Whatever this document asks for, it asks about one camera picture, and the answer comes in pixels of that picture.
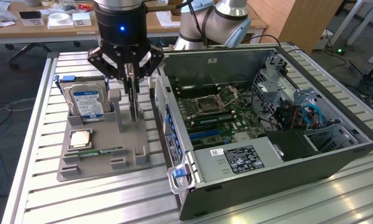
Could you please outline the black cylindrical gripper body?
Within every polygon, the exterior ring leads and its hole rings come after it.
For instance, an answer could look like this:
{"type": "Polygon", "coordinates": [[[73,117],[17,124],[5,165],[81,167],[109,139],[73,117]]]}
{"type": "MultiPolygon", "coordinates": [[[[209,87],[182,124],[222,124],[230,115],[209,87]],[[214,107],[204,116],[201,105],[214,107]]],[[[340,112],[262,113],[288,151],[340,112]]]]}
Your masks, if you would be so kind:
{"type": "Polygon", "coordinates": [[[101,35],[100,48],[110,58],[121,54],[122,61],[130,63],[130,58],[142,60],[150,49],[146,31],[146,7],[132,10],[113,11],[96,7],[96,19],[101,35]]]}

